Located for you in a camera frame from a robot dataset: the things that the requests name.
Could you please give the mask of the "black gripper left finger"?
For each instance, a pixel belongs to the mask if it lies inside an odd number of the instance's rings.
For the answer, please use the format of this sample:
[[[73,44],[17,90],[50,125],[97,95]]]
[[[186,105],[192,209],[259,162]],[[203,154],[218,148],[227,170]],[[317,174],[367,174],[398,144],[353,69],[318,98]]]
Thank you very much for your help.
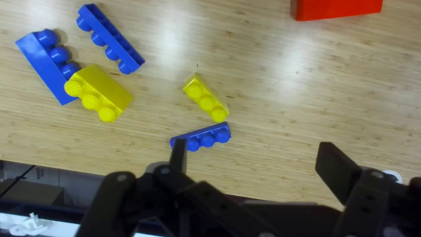
[[[175,142],[167,162],[106,175],[76,237],[132,237],[143,220],[156,220],[169,237],[280,237],[268,221],[206,182],[185,174],[186,142]]]

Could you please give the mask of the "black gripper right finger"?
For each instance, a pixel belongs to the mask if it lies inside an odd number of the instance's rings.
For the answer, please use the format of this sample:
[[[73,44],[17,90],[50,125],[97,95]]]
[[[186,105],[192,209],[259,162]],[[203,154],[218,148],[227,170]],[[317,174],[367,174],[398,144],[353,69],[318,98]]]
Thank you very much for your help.
[[[397,183],[361,167],[331,142],[318,146],[315,171],[344,207],[334,237],[421,237],[421,178]]]

